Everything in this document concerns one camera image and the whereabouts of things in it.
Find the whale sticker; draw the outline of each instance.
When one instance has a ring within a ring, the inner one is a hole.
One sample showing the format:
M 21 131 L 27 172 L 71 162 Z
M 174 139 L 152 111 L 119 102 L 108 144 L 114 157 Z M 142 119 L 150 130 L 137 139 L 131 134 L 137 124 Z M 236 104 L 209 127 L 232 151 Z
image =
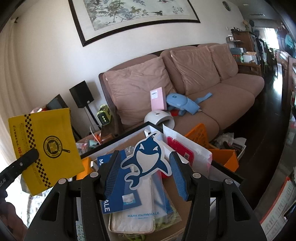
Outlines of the whale sticker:
M 156 139 L 158 135 L 159 133 L 152 133 L 144 140 L 139 141 L 133 154 L 121 163 L 122 169 L 131 166 L 137 168 L 136 172 L 130 172 L 124 177 L 126 182 L 131 182 L 129 186 L 131 190 L 136 190 L 141 185 L 144 177 L 150 176 L 158 170 L 167 176 L 172 174 L 170 164 L 164 158 L 163 146 Z

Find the framed painting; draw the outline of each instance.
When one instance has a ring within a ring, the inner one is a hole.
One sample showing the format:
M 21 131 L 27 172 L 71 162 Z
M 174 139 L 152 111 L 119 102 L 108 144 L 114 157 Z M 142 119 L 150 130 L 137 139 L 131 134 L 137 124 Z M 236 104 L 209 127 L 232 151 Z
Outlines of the framed painting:
M 200 23 L 189 0 L 68 0 L 83 46 L 146 25 Z

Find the hand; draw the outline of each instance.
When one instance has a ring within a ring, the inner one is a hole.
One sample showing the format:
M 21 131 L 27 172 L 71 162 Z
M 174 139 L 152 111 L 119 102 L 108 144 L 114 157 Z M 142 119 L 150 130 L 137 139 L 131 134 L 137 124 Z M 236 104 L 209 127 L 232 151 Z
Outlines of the hand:
M 15 207 L 10 202 L 0 200 L 0 218 L 17 241 L 24 240 L 27 227 L 17 216 Z

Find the black speaker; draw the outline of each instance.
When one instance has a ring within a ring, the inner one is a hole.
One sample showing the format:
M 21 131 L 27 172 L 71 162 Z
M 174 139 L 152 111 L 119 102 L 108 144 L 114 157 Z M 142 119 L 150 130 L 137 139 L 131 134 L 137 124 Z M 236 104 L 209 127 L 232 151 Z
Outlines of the black speaker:
M 63 100 L 60 94 L 58 94 L 52 101 L 50 101 L 47 105 L 46 108 L 48 110 L 56 110 L 56 109 L 63 109 L 63 108 L 68 108 L 67 104 Z
M 76 105 L 78 108 L 84 108 L 89 103 L 94 101 L 94 98 L 86 84 L 85 81 L 75 85 L 71 89 L 69 89 L 73 99 L 75 100 Z

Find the white whale belly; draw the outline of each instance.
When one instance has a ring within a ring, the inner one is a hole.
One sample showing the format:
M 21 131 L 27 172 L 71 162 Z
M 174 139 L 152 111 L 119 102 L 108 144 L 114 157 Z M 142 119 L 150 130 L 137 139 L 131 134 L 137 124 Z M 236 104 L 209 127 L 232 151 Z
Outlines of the white whale belly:
M 155 153 L 153 155 L 147 155 L 141 151 L 137 151 L 136 157 L 144 173 L 149 171 L 156 164 L 159 154 Z

